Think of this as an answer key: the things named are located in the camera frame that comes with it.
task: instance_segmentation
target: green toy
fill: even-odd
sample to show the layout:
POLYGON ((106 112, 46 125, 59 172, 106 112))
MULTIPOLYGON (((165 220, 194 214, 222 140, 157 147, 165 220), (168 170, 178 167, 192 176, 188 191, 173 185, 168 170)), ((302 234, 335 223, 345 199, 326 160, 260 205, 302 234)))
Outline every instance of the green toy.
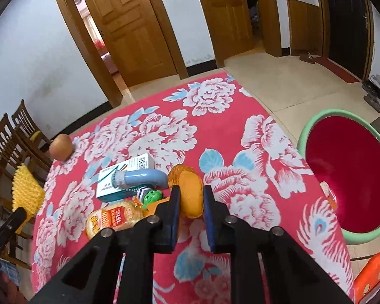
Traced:
POLYGON ((146 207, 152 203, 161 200, 162 198, 162 191, 161 190, 150 190, 147 194, 145 194, 143 198, 143 207, 146 209, 146 207))

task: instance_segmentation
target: floral tablecloth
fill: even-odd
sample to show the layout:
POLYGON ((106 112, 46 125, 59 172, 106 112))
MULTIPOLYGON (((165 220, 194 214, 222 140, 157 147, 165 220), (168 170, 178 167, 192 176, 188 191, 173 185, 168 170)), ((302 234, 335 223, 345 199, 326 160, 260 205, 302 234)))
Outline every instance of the floral tablecloth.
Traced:
MULTIPOLYGON (((192 166, 217 200, 253 227, 280 225, 353 298, 349 253, 309 166, 266 110, 227 73, 146 98, 77 134, 54 161, 35 223, 32 284, 38 291, 88 241, 100 169, 149 152, 168 173, 192 166)), ((230 302, 230 257, 213 255, 202 218, 182 219, 172 255, 154 260, 154 303, 230 302)))

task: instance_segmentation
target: red doormat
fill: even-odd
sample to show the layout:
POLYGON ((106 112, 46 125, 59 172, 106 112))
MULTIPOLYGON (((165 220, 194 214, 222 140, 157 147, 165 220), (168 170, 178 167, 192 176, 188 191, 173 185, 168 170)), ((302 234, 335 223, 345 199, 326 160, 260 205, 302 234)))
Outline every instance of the red doormat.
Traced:
POLYGON ((359 80, 356 79, 353 75, 349 74, 343 68, 331 62, 328 58, 314 57, 314 60, 316 63, 321 64, 323 67, 326 67, 328 70, 330 70, 333 74, 340 77, 346 83, 359 82, 359 80))

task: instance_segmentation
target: dark door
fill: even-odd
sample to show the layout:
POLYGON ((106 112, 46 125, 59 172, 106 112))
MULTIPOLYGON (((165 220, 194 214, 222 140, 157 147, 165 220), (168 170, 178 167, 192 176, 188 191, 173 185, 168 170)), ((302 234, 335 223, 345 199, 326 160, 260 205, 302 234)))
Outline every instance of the dark door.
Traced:
POLYGON ((328 0, 328 3, 329 58, 361 79, 368 47, 365 0, 328 0))

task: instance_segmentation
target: white peony pattern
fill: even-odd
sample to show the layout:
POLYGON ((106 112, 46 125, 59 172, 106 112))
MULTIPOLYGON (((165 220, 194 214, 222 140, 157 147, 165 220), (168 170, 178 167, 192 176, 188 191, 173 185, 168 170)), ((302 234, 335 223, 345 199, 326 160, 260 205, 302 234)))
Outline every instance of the white peony pattern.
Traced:
POLYGON ((248 90, 246 90, 244 87, 240 87, 239 92, 243 93, 246 97, 253 97, 252 94, 248 90))
POLYGON ((44 184, 45 196, 44 196, 43 204, 41 208, 39 209, 39 211, 37 212, 38 216, 42 215, 42 213, 45 210, 45 207, 47 206, 48 201, 52 197, 52 192, 56 186, 56 176, 59 175, 60 169, 61 169, 60 165, 56 164, 56 162, 54 161, 51 165, 51 168, 49 169, 47 180, 45 181, 45 184, 44 184))
POLYGON ((129 116, 114 118, 108 125, 101 127, 85 151, 85 161, 91 162, 106 155, 110 155, 112 161, 124 160, 126 155, 117 152, 127 149, 135 136, 134 133, 130 134, 132 126, 128 119, 129 116))
POLYGON ((61 255, 61 258, 59 258, 59 261, 56 264, 56 272, 59 272, 70 261, 70 258, 70 256, 64 257, 61 255))
POLYGON ((207 112, 222 113, 229 108, 229 103, 233 102, 230 96, 235 92, 235 85, 228 83, 228 79, 213 78, 201 83, 189 83, 189 91, 180 88, 163 100, 174 102, 183 99, 183 106, 193 107, 193 116, 203 116, 207 112))
POLYGON ((306 191, 302 175, 313 173, 271 116, 247 119, 241 145, 247 150, 240 154, 267 175, 280 196, 288 199, 292 193, 306 191))
POLYGON ((78 241, 85 229, 88 215, 93 211, 95 191, 82 181, 69 184, 59 202, 61 209, 57 231, 57 244, 66 247, 66 239, 78 241))
POLYGON ((194 138, 197 127, 185 120, 187 114, 186 110, 174 110, 169 116, 153 112, 139 127, 131 126, 130 116, 115 118, 99 128, 84 159, 91 163, 102 160, 105 168, 111 161, 121 162, 149 153, 155 167, 168 173, 174 165, 183 163, 185 152, 197 143, 194 138))
POLYGON ((175 110, 169 117, 156 113, 147 116, 128 148, 128 155, 132 157, 148 152, 155 160, 155 167, 166 173, 178 163, 183 163, 185 152, 197 143, 194 138, 197 127, 184 120, 187 113, 186 110, 175 110))
POLYGON ((311 257, 354 299, 353 273, 349 252, 342 241, 335 240, 337 218, 329 202, 318 198, 299 223, 297 237, 311 251, 311 257))
POLYGON ((65 162, 61 162, 59 175, 67 175, 71 172, 73 167, 77 164, 79 157, 83 155, 89 146, 90 132, 87 132, 81 136, 77 136, 73 139, 74 152, 65 162))
POLYGON ((269 230, 280 224, 280 211, 273 198, 265 194, 266 177, 259 173, 242 167, 222 167, 205 174, 204 184, 211 185, 216 200, 250 226, 269 230))
POLYGON ((52 214, 53 204, 49 204, 47 215, 39 222, 35 237, 34 264, 37 274, 37 291, 43 287, 51 277, 52 259, 56 248, 56 229, 59 223, 60 210, 52 214))

